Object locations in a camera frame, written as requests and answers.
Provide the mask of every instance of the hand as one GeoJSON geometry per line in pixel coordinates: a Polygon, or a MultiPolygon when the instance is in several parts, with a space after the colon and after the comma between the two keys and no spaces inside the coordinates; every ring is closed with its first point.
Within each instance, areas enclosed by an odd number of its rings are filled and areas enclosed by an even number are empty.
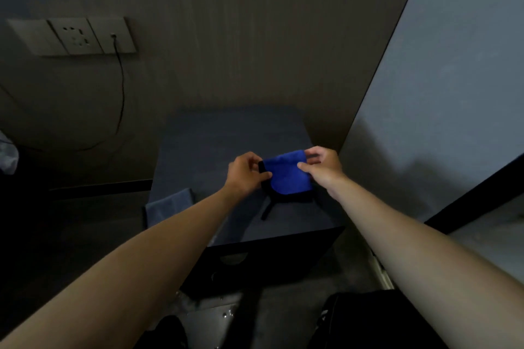
{"type": "Polygon", "coordinates": [[[340,181],[347,179],[342,172],[342,164],[340,164],[337,152],[321,146],[314,146],[304,152],[306,156],[312,157],[308,158],[307,163],[298,163],[298,168],[311,174],[313,179],[325,187],[332,198],[336,199],[335,187],[340,181]]]}
{"type": "Polygon", "coordinates": [[[270,172],[258,172],[259,161],[262,161],[262,158],[253,152],[237,156],[235,161],[229,164],[224,187],[231,189],[242,198],[253,192],[262,181],[270,179],[272,176],[270,172]]]}

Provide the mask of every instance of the blue cloth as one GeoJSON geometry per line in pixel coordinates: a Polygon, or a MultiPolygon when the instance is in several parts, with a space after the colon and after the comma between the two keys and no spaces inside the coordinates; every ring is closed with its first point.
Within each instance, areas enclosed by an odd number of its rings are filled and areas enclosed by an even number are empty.
{"type": "Polygon", "coordinates": [[[280,194],[297,194],[312,190],[309,175],[297,167],[299,161],[307,162],[304,151],[294,151],[264,160],[267,171],[273,173],[271,187],[280,194]]]}
{"type": "Polygon", "coordinates": [[[193,206],[193,195],[191,189],[185,188],[180,192],[169,195],[161,200],[146,204],[147,227],[166,220],[172,215],[178,214],[193,206]]]}

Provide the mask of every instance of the gray towel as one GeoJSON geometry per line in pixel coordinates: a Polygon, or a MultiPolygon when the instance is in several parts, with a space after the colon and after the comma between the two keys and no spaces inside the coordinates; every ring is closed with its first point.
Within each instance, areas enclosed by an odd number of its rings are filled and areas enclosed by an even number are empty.
{"type": "Polygon", "coordinates": [[[167,196],[161,200],[146,204],[147,227],[166,220],[172,215],[178,214],[193,206],[193,193],[191,189],[185,188],[180,192],[167,196]]]}

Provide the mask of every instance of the electrical outlet panel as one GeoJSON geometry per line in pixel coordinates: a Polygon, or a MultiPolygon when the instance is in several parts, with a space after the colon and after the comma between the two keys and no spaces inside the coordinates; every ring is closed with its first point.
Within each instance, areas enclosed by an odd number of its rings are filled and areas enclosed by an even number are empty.
{"type": "Polygon", "coordinates": [[[49,22],[69,54],[102,54],[86,18],[52,18],[49,22]]]}
{"type": "Polygon", "coordinates": [[[47,20],[7,20],[7,22],[34,55],[68,55],[47,20]]]}
{"type": "Polygon", "coordinates": [[[89,17],[88,20],[105,54],[115,53],[114,36],[119,53],[136,53],[123,17],[89,17]]]}

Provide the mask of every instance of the power cord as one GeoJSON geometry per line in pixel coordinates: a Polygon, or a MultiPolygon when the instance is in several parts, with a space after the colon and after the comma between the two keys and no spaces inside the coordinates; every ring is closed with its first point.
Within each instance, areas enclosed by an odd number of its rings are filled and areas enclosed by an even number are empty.
{"type": "MultiPolygon", "coordinates": [[[[10,145],[19,146],[19,147],[26,148],[26,149],[29,149],[29,150],[32,150],[32,151],[37,151],[37,152],[77,153],[77,152],[85,152],[85,151],[90,151],[91,149],[95,149],[97,146],[102,145],[104,142],[106,142],[106,141],[110,140],[111,138],[115,137],[119,133],[119,131],[120,131],[122,118],[124,117],[124,107],[125,107],[125,103],[126,103],[126,94],[125,94],[125,90],[124,90],[124,80],[125,80],[124,67],[122,65],[122,61],[121,61],[121,58],[120,58],[120,53],[118,52],[118,48],[116,47],[116,35],[112,34],[111,37],[113,38],[113,48],[115,49],[116,58],[118,59],[118,64],[120,65],[121,91],[122,91],[122,102],[121,102],[121,108],[120,108],[120,115],[118,117],[118,123],[116,124],[116,129],[115,129],[114,134],[110,135],[109,137],[107,137],[107,138],[105,138],[105,139],[103,139],[101,141],[98,141],[94,145],[88,146],[87,148],[67,149],[67,150],[61,150],[61,151],[60,150],[45,150],[45,149],[35,148],[35,147],[32,147],[32,146],[27,146],[27,145],[17,145],[17,144],[14,144],[13,142],[4,141],[2,139],[0,139],[0,142],[3,142],[4,144],[10,144],[10,145]]],[[[5,94],[7,94],[10,97],[10,99],[14,103],[16,103],[18,105],[18,107],[21,107],[22,109],[24,109],[22,107],[22,105],[18,102],[18,100],[4,87],[4,85],[2,83],[0,83],[0,88],[2,88],[3,92],[5,94]]]]}

